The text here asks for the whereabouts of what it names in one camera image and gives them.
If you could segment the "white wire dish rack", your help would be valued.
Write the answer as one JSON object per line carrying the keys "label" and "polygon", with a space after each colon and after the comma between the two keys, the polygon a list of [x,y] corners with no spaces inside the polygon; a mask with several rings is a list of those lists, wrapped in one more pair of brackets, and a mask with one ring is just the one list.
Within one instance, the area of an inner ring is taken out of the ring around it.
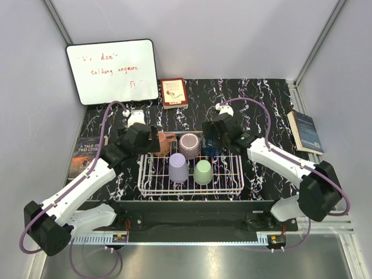
{"label": "white wire dish rack", "polygon": [[[139,160],[138,189],[143,197],[171,197],[185,198],[187,196],[215,196],[220,199],[226,196],[233,199],[244,189],[242,159],[223,149],[216,156],[205,153],[202,131],[191,131],[201,141],[198,157],[187,160],[189,177],[182,183],[175,183],[169,179],[169,158],[179,152],[179,141],[170,144],[170,152],[164,157],[152,153],[141,155]],[[212,166],[212,180],[207,185],[200,185],[194,181],[194,168],[200,160],[207,160]]]}

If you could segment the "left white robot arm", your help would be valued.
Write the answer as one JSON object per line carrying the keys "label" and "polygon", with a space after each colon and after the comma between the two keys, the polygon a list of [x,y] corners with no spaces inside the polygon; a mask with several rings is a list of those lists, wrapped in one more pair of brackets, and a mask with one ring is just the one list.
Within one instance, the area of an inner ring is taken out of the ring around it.
{"label": "left white robot arm", "polygon": [[62,251],[75,237],[97,228],[121,229],[125,208],[113,200],[100,201],[85,211],[78,208],[97,190],[116,178],[128,160],[160,149],[158,128],[135,123],[100,151],[99,157],[57,194],[42,203],[30,201],[23,210],[24,235],[29,235],[48,256]]}

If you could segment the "mauve ceramic mug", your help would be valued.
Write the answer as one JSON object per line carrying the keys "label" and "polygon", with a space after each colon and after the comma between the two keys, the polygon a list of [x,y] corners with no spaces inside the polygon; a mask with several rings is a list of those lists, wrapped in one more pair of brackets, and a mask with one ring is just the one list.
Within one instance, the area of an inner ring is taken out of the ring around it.
{"label": "mauve ceramic mug", "polygon": [[200,152],[200,140],[196,134],[187,133],[179,140],[180,153],[188,160],[195,159]]}

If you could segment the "dark blue mug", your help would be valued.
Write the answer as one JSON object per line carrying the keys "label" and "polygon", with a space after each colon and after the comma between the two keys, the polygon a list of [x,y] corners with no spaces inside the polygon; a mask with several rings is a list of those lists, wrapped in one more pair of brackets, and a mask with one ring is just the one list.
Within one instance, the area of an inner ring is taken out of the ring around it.
{"label": "dark blue mug", "polygon": [[223,149],[215,146],[212,138],[203,138],[201,151],[202,154],[207,157],[220,156],[223,153]]}

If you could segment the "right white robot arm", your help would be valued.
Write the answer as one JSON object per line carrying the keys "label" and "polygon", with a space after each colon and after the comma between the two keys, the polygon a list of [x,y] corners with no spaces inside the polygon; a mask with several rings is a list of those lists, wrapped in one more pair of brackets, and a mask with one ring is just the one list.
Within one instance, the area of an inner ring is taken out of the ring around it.
{"label": "right white robot arm", "polygon": [[279,199],[264,215],[269,230],[277,230],[285,221],[297,217],[321,222],[342,198],[338,177],[330,163],[301,159],[266,142],[264,137],[246,133],[228,113],[204,122],[202,130],[207,146],[224,148],[266,166],[298,188],[298,194]]}

